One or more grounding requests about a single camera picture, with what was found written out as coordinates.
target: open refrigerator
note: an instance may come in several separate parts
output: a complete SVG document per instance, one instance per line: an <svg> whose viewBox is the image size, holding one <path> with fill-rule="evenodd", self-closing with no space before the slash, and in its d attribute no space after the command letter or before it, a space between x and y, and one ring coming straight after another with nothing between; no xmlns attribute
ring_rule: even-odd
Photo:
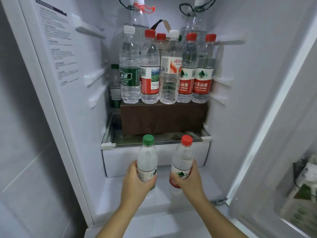
<svg viewBox="0 0 317 238"><path fill-rule="evenodd" d="M180 30L178 6L193 1L145 0L156 7L148 21L164 17ZM130 13L118 0L1 2L89 232L117 208L124 157L139 147L116 147L108 125L109 64L118 63ZM194 135L205 150L199 170L208 199L225 202L224 212L258 237L316 237L280 212L294 185L293 163L317 151L317 0L217 0L205 18L208 33L217 34L216 73L204 129ZM103 159L110 156L117 173L107 177ZM156 195L141 205L126 237L203 230L189 202L169 194L169 164L158 167Z"/></svg>

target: red and white label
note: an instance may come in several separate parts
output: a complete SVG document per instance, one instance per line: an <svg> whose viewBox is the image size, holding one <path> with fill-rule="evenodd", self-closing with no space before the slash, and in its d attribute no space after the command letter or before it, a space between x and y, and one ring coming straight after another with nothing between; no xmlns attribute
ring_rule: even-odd
<svg viewBox="0 0 317 238"><path fill-rule="evenodd" d="M180 72L179 94L192 94L194 80L196 76L196 68L183 68Z"/></svg>
<svg viewBox="0 0 317 238"><path fill-rule="evenodd" d="M191 169L188 169L188 170L181 170L181 169L178 169L174 166L174 164L172 164L172 167L171 167L171 172L173 173L176 173L181 179L186 179L188 178L190 172L191 172ZM175 188L178 188L180 189L180 186L172 179L172 177L170 176L170 184L175 187Z"/></svg>
<svg viewBox="0 0 317 238"><path fill-rule="evenodd" d="M141 92L143 94L159 93L159 66L141 66Z"/></svg>
<svg viewBox="0 0 317 238"><path fill-rule="evenodd" d="M178 74L182 70L182 57L166 57L161 58L161 72L168 74Z"/></svg>
<svg viewBox="0 0 317 238"><path fill-rule="evenodd" d="M193 93L208 94L211 87L213 68L197 68Z"/></svg>

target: green label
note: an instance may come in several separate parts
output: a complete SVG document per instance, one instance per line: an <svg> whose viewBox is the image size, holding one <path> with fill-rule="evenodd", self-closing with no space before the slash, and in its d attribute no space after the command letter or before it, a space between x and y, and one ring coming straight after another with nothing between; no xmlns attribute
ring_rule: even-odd
<svg viewBox="0 0 317 238"><path fill-rule="evenodd" d="M121 100L110 100L110 105L112 108L120 108Z"/></svg>
<svg viewBox="0 0 317 238"><path fill-rule="evenodd" d="M140 68L121 68L121 85L138 86L140 85Z"/></svg>

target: right hand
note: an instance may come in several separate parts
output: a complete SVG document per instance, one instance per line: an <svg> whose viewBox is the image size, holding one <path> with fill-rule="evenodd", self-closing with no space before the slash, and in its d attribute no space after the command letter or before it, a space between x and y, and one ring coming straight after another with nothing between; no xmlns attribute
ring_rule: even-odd
<svg viewBox="0 0 317 238"><path fill-rule="evenodd" d="M172 179L180 186L189 202L194 205L203 200L208 201L201 183L196 160L193 161L192 170L187 179L181 179L176 173L170 173Z"/></svg>

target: person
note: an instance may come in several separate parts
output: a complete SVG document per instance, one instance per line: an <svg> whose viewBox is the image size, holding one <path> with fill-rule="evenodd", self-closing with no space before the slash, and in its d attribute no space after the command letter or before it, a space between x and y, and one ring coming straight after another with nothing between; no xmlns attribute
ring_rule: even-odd
<svg viewBox="0 0 317 238"><path fill-rule="evenodd" d="M212 238L247 238L208 201L196 160L193 161L192 170L187 179L183 180L175 173L170 175L195 208ZM156 179L157 175L143 183L137 176L137 161L132 162L123 179L120 205L96 238L122 238Z"/></svg>

